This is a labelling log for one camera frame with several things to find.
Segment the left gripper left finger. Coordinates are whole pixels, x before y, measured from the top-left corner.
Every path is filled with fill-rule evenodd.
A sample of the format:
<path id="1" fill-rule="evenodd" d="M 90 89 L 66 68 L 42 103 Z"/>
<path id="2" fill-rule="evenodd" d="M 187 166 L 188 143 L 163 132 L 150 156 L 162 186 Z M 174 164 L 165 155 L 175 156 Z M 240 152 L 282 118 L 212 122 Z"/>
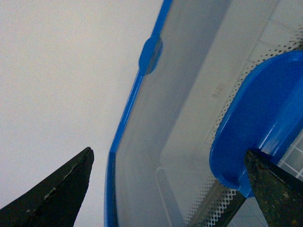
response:
<path id="1" fill-rule="evenodd" d="M 94 153 L 85 148 L 0 210 L 2 227 L 72 227 L 89 187 Z"/>

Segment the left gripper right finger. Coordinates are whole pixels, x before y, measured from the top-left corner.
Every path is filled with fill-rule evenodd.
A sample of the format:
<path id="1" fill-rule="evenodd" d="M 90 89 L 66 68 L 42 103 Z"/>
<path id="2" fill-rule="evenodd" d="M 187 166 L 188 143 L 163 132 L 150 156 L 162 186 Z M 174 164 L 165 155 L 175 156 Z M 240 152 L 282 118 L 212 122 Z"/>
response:
<path id="1" fill-rule="evenodd" d="M 270 227 L 301 227 L 303 182 L 253 150 L 246 152 L 244 163 L 267 224 Z"/>

